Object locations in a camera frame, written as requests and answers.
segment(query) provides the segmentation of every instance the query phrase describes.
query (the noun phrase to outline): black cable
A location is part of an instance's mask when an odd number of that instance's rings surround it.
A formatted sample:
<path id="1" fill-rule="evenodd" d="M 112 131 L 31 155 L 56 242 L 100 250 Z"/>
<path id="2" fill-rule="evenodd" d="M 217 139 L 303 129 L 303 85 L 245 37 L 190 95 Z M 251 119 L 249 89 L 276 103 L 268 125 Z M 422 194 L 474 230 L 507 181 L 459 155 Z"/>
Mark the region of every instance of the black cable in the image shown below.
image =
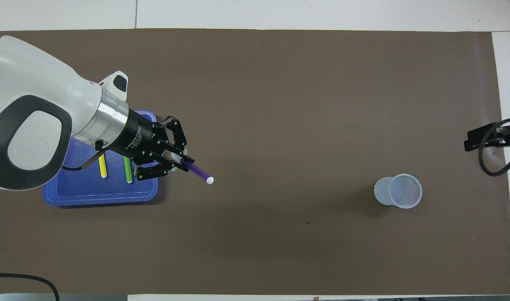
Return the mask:
<path id="1" fill-rule="evenodd" d="M 88 161 L 86 161 L 86 163 L 82 164 L 81 166 L 79 167 L 75 167 L 75 168 L 72 168 L 72 167 L 67 167 L 67 166 L 63 166 L 62 165 L 62 169 L 63 170 L 68 170 L 68 171 L 77 171 L 77 170 L 82 170 L 88 166 L 91 165 L 91 163 L 95 162 L 95 160 L 97 160 L 100 156 L 102 156 L 102 154 L 104 154 L 104 152 L 106 152 L 106 149 L 103 148 L 101 149 L 100 151 L 98 151 L 95 155 L 92 156 L 92 158 L 89 158 Z"/>
<path id="2" fill-rule="evenodd" d="M 500 126 L 502 126 L 503 124 L 506 124 L 508 122 L 510 122 L 510 118 L 508 118 L 506 120 L 502 120 L 501 122 L 494 124 L 494 126 L 489 128 L 489 130 L 485 133 L 485 135 L 482 138 L 482 141 L 480 141 L 480 148 L 478 148 L 478 161 L 480 162 L 480 166 L 481 166 L 482 170 L 484 171 L 484 173 L 487 173 L 491 177 L 497 177 L 497 176 L 503 175 L 505 172 L 507 172 L 510 169 L 510 161 L 505 166 L 503 166 L 503 168 L 500 169 L 499 171 L 492 172 L 487 169 L 487 166 L 485 166 L 485 163 L 483 162 L 483 148 L 485 147 L 485 143 L 487 142 L 488 137 L 494 131 L 496 131 L 497 128 L 499 128 Z"/>
<path id="3" fill-rule="evenodd" d="M 32 276 L 32 275 L 26 275 L 26 274 L 12 274 L 12 273 L 0 273 L 0 278 L 21 278 L 21 279 L 30 279 L 30 280 L 36 280 L 36 281 L 42 282 L 44 284 L 47 284 L 49 286 L 49 288 L 51 288 L 51 290 L 53 291 L 53 294 L 54 294 L 54 299 L 56 299 L 56 301 L 60 301 L 60 295 L 58 294 L 58 290 L 56 290 L 56 287 L 54 286 L 54 284 L 52 284 L 52 282 L 50 282 L 47 279 L 43 279 L 38 276 Z"/>

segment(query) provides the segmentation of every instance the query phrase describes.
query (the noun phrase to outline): clear plastic cup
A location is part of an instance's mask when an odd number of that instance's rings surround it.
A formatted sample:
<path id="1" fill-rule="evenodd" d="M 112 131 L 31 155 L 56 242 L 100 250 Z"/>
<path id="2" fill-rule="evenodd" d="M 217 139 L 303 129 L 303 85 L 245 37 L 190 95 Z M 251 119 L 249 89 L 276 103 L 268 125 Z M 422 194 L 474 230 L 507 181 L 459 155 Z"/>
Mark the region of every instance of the clear plastic cup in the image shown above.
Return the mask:
<path id="1" fill-rule="evenodd" d="M 406 173 L 381 178 L 373 187 L 373 193 L 381 204 L 410 209 L 419 204 L 422 190 L 420 182 Z"/>

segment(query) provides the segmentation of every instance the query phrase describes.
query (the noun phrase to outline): purple marker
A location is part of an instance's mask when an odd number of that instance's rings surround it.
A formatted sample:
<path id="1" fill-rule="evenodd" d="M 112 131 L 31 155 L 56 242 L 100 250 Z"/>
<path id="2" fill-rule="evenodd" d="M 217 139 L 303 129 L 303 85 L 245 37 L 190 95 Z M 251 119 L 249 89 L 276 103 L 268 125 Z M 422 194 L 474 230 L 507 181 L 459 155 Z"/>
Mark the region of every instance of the purple marker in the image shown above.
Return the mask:
<path id="1" fill-rule="evenodd" d="M 180 163 L 188 168 L 192 173 L 195 173 L 196 176 L 198 176 L 203 181 L 207 182 L 208 185 L 214 183 L 214 177 L 209 175 L 205 170 L 199 168 L 199 166 L 190 163 L 190 162 L 184 162 L 184 159 L 180 159 Z"/>

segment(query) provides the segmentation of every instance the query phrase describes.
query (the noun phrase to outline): white table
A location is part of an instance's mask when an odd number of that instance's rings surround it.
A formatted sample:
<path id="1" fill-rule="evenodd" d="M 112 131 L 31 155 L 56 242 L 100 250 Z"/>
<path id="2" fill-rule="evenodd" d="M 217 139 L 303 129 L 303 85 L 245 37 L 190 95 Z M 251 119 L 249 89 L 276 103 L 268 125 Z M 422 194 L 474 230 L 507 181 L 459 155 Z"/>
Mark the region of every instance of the white table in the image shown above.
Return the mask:
<path id="1" fill-rule="evenodd" d="M 79 0 L 73 2 L 0 0 L 0 31 L 112 28 L 493 32 L 502 118 L 510 117 L 510 0 Z M 510 159 L 509 153 L 505 155 L 506 160 Z M 507 176 L 510 194 L 510 171 Z M 287 301 L 314 297 L 316 296 L 135 295 L 129 296 L 129 300 Z M 379 297 L 405 296 L 320 296 L 320 299 Z"/>

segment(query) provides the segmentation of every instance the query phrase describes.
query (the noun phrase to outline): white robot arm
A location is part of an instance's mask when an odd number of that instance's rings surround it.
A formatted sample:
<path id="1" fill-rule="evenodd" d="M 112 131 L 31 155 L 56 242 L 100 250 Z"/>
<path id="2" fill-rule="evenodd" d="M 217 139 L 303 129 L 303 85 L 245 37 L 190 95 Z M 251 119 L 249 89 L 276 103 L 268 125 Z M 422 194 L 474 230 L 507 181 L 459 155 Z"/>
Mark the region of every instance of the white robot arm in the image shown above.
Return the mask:
<path id="1" fill-rule="evenodd" d="M 70 137 L 131 158 L 139 180 L 186 166 L 186 138 L 169 117 L 150 122 L 127 103 L 127 76 L 117 71 L 99 84 L 22 40 L 0 37 L 0 189 L 25 190 L 49 181 L 62 168 Z M 173 133 L 174 143 L 166 129 Z M 157 161 L 152 168 L 140 165 Z"/>

